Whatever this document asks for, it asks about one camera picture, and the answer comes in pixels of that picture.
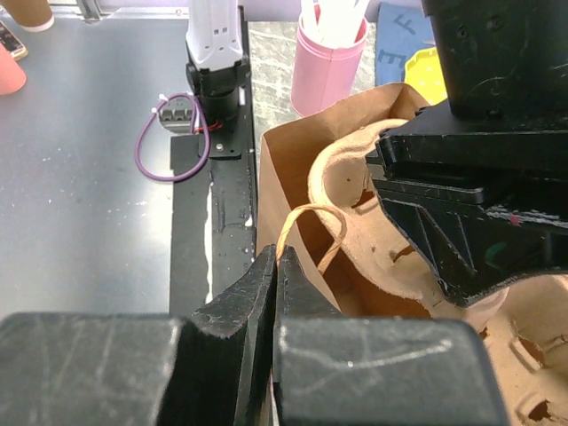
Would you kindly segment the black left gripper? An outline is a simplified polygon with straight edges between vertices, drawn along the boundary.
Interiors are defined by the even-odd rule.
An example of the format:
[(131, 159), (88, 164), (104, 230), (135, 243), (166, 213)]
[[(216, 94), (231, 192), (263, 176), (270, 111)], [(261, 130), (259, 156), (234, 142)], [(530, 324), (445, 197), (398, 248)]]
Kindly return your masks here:
[(567, 4), (427, 1), (447, 98), (378, 142), (385, 216), (467, 307), (567, 270)]

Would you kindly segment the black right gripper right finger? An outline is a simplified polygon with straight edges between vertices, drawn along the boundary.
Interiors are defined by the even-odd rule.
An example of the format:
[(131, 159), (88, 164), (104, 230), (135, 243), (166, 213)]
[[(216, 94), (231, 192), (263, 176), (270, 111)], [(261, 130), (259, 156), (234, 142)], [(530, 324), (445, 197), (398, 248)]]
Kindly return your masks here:
[(281, 425), (336, 425), (330, 327), (342, 314), (308, 280), (296, 250), (278, 262), (272, 382)]

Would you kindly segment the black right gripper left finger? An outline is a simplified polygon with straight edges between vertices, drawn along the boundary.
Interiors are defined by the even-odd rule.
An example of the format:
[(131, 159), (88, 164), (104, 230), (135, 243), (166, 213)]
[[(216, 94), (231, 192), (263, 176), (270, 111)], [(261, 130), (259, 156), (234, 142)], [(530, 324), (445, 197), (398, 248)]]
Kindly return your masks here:
[(272, 367), (276, 249), (191, 317), (191, 424), (258, 425)]

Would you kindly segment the brown paper bag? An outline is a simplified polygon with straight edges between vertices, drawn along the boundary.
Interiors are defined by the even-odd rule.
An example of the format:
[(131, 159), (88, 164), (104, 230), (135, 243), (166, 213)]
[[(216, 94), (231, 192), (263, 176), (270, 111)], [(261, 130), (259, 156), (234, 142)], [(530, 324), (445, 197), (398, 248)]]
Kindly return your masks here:
[(409, 85), (389, 83), (262, 136), (256, 244), (275, 243), (289, 224), (308, 281), (346, 314), (431, 318), (438, 307), (433, 274), (383, 214), (366, 164), (379, 133), (424, 105)]

